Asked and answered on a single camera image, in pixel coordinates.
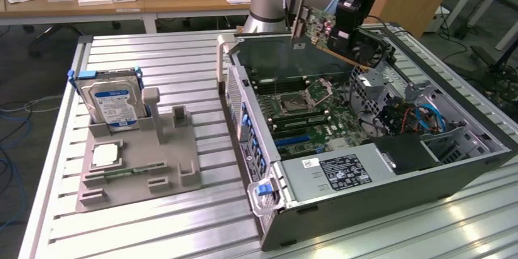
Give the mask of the silver CPU chip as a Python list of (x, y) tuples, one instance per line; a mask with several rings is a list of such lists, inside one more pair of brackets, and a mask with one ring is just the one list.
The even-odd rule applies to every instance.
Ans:
[(93, 167), (112, 165), (118, 156), (118, 146), (116, 144), (102, 144), (94, 147), (92, 156)]

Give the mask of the grey perforated drive cage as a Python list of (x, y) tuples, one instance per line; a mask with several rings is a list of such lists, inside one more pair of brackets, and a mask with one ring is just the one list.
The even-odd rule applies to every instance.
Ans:
[(395, 66), (395, 47), (376, 49), (367, 61), (367, 68), (356, 68), (351, 73), (351, 81), (356, 96), (369, 102), (384, 104), (395, 96), (404, 98), (408, 79)]

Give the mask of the blue expansion slot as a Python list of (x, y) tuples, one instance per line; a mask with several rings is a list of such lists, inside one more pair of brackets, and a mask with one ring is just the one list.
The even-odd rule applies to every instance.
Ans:
[(281, 138), (279, 140), (275, 140), (275, 146), (283, 147), (292, 144), (305, 143), (311, 140), (311, 136), (308, 135), (300, 135), (300, 136), (292, 136), (288, 138)]

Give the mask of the silver disk bay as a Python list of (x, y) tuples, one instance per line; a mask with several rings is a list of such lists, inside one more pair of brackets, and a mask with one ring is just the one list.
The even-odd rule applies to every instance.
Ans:
[(490, 153), (488, 147), (466, 127), (434, 135), (427, 133), (420, 139), (442, 164)]

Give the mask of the green motherboard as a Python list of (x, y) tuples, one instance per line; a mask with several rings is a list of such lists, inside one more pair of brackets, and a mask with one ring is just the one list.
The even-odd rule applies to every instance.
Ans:
[[(343, 66), (332, 64), (329, 71), (319, 71), (312, 75), (289, 76), (281, 78), (277, 75), (261, 77), (257, 69), (245, 67), (249, 80), (253, 85), (253, 93), (260, 109), (260, 117), (265, 121), (265, 128), (269, 137), (275, 140), (292, 136), (308, 135), (311, 140), (305, 143), (276, 147), (280, 158), (287, 160), (305, 155), (331, 152), (339, 147), (355, 147), (371, 140), (369, 132), (364, 130), (359, 118), (348, 105), (347, 81), (351, 71)], [(300, 93), (315, 82), (317, 78), (324, 78), (332, 85), (332, 95), (316, 106), (308, 105), (308, 112), (285, 115), (280, 107), (280, 95)], [(309, 127), (297, 127), (288, 130), (272, 130), (269, 128), (271, 119), (285, 116), (312, 116), (327, 115), (329, 121)]]

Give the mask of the grey power supply with label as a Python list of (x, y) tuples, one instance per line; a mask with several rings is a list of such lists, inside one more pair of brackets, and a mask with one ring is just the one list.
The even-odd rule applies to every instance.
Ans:
[(369, 187), (395, 178), (372, 143), (293, 158), (280, 165), (297, 202), (343, 195), (360, 186)]

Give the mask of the open dark grey PC case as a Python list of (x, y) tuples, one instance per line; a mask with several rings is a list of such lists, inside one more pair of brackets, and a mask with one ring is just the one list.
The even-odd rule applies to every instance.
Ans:
[[(372, 186), (321, 200), (297, 202), (283, 177), (280, 158), (253, 93), (245, 67), (261, 77), (312, 75), (337, 64), (356, 68), (288, 33), (225, 33), (216, 39), (216, 74), (227, 127), (245, 195), (265, 251), (289, 246), (345, 227), (451, 197), (478, 177), (518, 156), (518, 126), (498, 110), (480, 108), (484, 98), (412, 38), (386, 29), (373, 33), (395, 47), (395, 66), (408, 79), (404, 98), (384, 104), (356, 96), (351, 74), (348, 105), (373, 139), (403, 134), (448, 132), (466, 127), (490, 153), (426, 170), (414, 171)], [(390, 160), (382, 154), (387, 165)], [(271, 183), (273, 192), (259, 197), (256, 187)]]

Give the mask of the black chair base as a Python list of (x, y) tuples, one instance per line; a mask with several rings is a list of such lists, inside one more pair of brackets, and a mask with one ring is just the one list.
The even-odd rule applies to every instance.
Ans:
[(41, 53), (37, 50), (37, 46), (45, 40), (48, 40), (57, 32), (66, 29), (70, 31), (77, 37), (82, 36), (82, 32), (76, 28), (73, 24), (53, 24), (46, 28), (46, 30), (33, 39), (33, 41), (28, 44), (28, 56), (33, 59), (41, 57)]

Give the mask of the grey plastic parts rack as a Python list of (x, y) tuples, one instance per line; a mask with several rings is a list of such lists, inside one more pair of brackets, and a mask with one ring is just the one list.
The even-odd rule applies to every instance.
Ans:
[[(82, 169), (78, 176), (76, 212), (92, 212), (200, 189), (200, 165), (192, 115), (184, 106), (159, 113), (159, 89), (143, 90), (151, 115), (137, 120), (137, 128), (112, 133), (101, 124), (88, 127)], [(96, 146), (116, 144), (117, 160), (93, 167)], [(149, 173), (105, 179), (104, 172), (159, 164)]]

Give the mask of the metal socket cover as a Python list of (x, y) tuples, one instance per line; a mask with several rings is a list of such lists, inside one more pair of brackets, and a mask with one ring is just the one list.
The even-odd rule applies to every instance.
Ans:
[(320, 104), (332, 95), (332, 85), (324, 78), (317, 78), (303, 91), (304, 99), (312, 106)]

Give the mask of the hard disk with blue bracket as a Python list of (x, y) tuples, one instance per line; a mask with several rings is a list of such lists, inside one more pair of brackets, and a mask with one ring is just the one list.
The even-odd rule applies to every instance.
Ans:
[(69, 70), (66, 79), (78, 93), (93, 124), (106, 124), (110, 132), (137, 128), (149, 115), (141, 100), (143, 72), (137, 66), (117, 70)]

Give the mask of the CPU socket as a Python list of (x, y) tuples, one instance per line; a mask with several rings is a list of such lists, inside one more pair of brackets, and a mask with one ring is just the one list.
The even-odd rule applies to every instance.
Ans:
[(280, 95), (280, 107), (285, 115), (308, 112), (308, 105), (300, 93), (289, 93)]

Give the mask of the graphics card with black fan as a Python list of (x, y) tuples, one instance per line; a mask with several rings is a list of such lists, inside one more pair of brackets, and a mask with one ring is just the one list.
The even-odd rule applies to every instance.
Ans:
[(365, 69), (367, 61), (372, 58), (376, 49), (386, 48), (391, 44), (383, 36), (361, 28), (363, 24), (360, 24), (353, 31), (347, 56), (340, 56), (327, 47), (333, 25), (335, 13), (328, 13), (301, 4), (293, 20), (291, 39), (296, 40), (304, 36), (308, 37), (317, 49), (340, 58), (348, 64)]

